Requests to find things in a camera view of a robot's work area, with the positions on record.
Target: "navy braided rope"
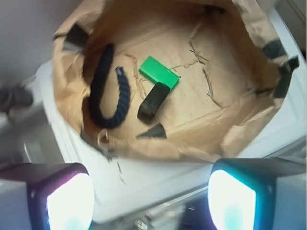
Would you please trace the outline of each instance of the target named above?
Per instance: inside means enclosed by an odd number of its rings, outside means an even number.
[[[117,67],[119,99],[114,116],[104,118],[100,111],[100,101],[104,92],[106,79],[113,62],[114,45],[108,44],[102,53],[91,84],[89,110],[93,122],[101,128],[116,128],[125,120],[130,105],[130,86],[123,67]]]

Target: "paper bag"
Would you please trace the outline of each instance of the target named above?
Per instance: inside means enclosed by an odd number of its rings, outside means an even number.
[[[76,25],[89,35],[81,52],[65,48]],[[117,66],[124,67],[131,97],[125,121],[106,130],[91,120],[88,96],[108,43],[115,55],[102,114],[116,109]],[[54,95],[64,119],[106,156],[214,162],[235,157],[280,108],[286,90],[274,92],[287,82],[285,54],[254,0],[84,0],[55,34]],[[154,84],[138,69],[148,56],[180,80],[156,119],[144,124],[137,112]],[[167,138],[137,137],[156,124]]]

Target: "led light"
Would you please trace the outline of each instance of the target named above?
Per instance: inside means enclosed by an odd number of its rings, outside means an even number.
[[[208,203],[218,230],[254,228],[256,192],[224,170],[216,170],[210,176]]]
[[[89,229],[94,212],[92,178],[79,173],[47,197],[51,230]]]

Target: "black foam piece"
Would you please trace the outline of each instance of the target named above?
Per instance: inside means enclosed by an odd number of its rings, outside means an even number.
[[[167,85],[158,82],[140,105],[138,118],[145,123],[149,123],[159,110],[170,90]]]

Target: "light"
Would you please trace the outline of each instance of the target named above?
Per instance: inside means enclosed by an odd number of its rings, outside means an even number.
[[[51,230],[89,229],[94,213],[92,178],[79,173],[47,197]]]
[[[216,170],[210,176],[208,203],[218,230],[254,228],[256,192],[224,170]]]

